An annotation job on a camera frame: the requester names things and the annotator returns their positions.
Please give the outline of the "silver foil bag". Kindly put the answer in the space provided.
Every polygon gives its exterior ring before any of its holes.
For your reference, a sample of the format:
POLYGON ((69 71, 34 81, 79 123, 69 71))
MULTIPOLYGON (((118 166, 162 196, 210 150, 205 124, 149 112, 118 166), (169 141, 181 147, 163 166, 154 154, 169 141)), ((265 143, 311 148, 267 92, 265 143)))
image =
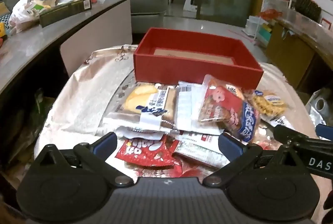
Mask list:
POLYGON ((315 91, 305 108, 315 127, 319 124, 332 126, 332 92, 330 89, 322 88, 315 91))

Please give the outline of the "grey sofa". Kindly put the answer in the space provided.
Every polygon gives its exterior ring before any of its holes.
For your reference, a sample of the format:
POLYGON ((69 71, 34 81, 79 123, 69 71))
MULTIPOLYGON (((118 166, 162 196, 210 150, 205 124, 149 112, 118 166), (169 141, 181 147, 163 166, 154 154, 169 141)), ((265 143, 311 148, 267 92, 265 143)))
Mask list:
POLYGON ((164 14, 168 8, 168 0, 130 0, 132 15, 164 14))

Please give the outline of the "wooden side cabinet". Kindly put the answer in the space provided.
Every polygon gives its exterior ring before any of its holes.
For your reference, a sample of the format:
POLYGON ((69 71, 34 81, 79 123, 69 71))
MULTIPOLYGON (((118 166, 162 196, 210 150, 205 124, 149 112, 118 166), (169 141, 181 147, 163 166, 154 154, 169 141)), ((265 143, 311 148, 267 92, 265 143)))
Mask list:
POLYGON ((299 30, 283 18, 274 19, 265 54, 296 90, 311 94, 332 89, 332 33, 305 27, 299 30))

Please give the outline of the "red snack packet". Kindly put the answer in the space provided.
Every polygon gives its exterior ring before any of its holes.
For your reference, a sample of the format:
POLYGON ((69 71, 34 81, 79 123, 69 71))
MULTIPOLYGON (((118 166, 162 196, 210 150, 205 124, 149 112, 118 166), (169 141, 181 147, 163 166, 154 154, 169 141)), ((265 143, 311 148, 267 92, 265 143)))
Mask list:
POLYGON ((126 139, 116 153, 116 158, 144 167, 173 166, 175 159, 166 144, 167 137, 159 140, 143 138, 126 139))

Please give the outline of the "white plastic bag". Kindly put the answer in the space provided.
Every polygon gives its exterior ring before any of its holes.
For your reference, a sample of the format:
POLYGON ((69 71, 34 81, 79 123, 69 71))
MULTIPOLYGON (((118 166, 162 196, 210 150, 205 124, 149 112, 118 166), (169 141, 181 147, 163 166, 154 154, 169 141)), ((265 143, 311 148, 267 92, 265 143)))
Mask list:
POLYGON ((9 18, 10 34, 20 33, 33 26, 40 14, 70 0, 19 0, 9 18))

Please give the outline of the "green white biscuit packet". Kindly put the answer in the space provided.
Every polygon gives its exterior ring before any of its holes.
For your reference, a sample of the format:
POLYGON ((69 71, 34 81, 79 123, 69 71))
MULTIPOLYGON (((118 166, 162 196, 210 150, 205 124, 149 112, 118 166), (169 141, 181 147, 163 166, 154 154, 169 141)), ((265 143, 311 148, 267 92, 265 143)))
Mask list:
POLYGON ((187 157, 188 159, 212 168, 221 169, 230 163, 222 153, 215 152, 190 142, 175 140, 169 149, 172 153, 187 157))

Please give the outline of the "dark green long box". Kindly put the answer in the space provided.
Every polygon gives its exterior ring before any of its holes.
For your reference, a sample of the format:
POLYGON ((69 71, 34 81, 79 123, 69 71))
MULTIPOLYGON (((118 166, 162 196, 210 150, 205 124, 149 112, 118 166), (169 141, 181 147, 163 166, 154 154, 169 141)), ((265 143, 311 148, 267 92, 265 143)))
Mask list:
POLYGON ((44 28, 57 21, 91 10, 91 0, 73 0, 40 13, 40 25, 44 28))

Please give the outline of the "floral tablecloth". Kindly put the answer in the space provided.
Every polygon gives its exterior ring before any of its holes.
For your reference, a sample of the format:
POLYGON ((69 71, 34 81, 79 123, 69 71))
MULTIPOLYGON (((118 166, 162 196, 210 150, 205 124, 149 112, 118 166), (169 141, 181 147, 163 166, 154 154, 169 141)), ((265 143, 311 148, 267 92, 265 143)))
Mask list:
MULTIPOLYGON (((93 143, 119 126, 129 124, 111 118, 108 104, 111 99, 119 99, 122 88, 128 88, 134 80, 135 48, 124 45, 94 51, 71 75, 48 113, 34 147, 34 156, 47 144, 71 149, 80 142, 93 143)), ((259 87, 273 90, 288 103, 291 108, 285 112, 285 117, 295 130, 316 137, 304 104, 282 72, 269 63, 260 65, 263 76, 259 87)))

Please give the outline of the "red cardboard box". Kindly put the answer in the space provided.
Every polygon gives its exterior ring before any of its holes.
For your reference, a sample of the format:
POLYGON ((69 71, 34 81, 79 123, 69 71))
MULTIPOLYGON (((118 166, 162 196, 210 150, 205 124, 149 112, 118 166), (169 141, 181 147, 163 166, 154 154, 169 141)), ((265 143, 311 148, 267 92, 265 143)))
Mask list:
POLYGON ((200 84, 205 75, 242 89, 257 88, 263 70, 241 40, 194 31, 151 28, 134 52, 137 81, 200 84))

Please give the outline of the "yellow waffle packet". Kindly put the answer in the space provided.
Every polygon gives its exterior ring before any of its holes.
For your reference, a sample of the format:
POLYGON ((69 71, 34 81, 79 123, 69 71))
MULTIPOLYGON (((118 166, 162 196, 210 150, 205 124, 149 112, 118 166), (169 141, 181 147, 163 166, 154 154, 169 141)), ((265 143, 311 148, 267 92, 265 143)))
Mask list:
POLYGON ((267 117, 279 117, 288 108, 287 103, 271 90, 255 90, 249 97, 249 101, 267 117))

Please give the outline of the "yellow bread snack packet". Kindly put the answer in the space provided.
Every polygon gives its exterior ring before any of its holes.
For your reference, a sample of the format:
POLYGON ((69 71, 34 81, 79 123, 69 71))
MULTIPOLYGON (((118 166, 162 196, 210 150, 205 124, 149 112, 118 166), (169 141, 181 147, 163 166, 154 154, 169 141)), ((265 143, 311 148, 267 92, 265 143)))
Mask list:
POLYGON ((121 112, 132 116, 144 130, 173 129, 176 101, 173 86, 141 83, 134 86, 122 103, 121 112))

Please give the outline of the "red blue cake packet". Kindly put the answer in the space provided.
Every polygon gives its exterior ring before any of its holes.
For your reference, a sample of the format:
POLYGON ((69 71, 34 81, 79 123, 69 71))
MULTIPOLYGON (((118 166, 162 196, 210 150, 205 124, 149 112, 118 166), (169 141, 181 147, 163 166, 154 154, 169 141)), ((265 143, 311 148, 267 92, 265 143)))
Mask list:
POLYGON ((205 75, 203 87, 198 121, 221 123, 238 140, 250 142, 260 123, 260 114, 246 101, 241 89, 210 74, 205 75))

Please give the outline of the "white spicy strip packet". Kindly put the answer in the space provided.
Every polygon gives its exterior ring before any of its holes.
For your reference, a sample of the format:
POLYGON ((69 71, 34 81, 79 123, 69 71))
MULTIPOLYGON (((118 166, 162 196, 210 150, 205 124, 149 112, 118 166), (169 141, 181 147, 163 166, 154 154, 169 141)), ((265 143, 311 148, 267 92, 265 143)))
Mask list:
POLYGON ((175 126, 178 130, 216 136, 222 133, 223 128, 217 123, 198 121, 205 92, 203 85, 179 81, 177 92, 175 126))

